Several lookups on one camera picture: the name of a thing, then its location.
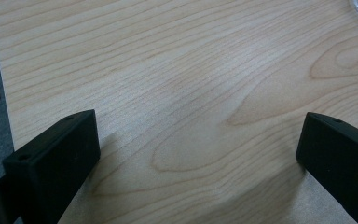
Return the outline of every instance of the black object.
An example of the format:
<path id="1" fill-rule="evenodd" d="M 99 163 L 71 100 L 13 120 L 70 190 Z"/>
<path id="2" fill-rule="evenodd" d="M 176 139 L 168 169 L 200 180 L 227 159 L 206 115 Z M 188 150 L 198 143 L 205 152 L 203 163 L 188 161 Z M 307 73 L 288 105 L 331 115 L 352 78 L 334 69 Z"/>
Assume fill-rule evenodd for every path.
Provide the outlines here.
<path id="1" fill-rule="evenodd" d="M 358 129 L 308 113 L 296 158 L 358 222 Z"/>
<path id="2" fill-rule="evenodd" d="M 99 159 L 95 112 L 61 119 L 3 160 L 0 223 L 57 223 Z"/>

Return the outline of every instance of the light wood surface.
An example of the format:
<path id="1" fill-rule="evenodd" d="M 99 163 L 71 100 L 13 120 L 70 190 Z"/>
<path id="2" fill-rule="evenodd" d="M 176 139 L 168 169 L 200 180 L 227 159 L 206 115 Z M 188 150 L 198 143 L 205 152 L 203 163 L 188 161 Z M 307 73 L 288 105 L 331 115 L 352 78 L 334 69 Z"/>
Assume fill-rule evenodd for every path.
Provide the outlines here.
<path id="1" fill-rule="evenodd" d="M 0 0 L 15 148 L 97 114 L 61 223 L 353 223 L 296 163 L 308 111 L 358 127 L 347 0 Z"/>

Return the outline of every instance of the wood grain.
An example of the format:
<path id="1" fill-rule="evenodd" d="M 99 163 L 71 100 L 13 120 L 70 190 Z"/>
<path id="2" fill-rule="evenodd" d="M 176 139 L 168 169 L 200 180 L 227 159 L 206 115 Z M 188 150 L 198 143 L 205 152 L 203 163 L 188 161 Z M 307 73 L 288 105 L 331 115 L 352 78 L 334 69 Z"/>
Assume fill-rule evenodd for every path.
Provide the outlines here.
<path id="1" fill-rule="evenodd" d="M 15 148 L 95 109 L 61 223 L 354 223 L 296 163 L 308 111 L 358 127 L 347 0 L 0 0 Z"/>

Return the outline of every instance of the wooden table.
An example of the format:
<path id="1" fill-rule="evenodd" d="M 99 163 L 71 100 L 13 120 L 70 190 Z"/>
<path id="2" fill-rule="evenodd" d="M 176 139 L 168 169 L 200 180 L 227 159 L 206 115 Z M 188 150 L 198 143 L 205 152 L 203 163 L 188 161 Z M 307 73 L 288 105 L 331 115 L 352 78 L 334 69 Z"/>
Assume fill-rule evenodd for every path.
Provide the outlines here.
<path id="1" fill-rule="evenodd" d="M 306 112 L 358 127 L 348 0 L 0 0 L 15 148 L 95 109 L 62 223 L 353 223 L 295 159 Z"/>

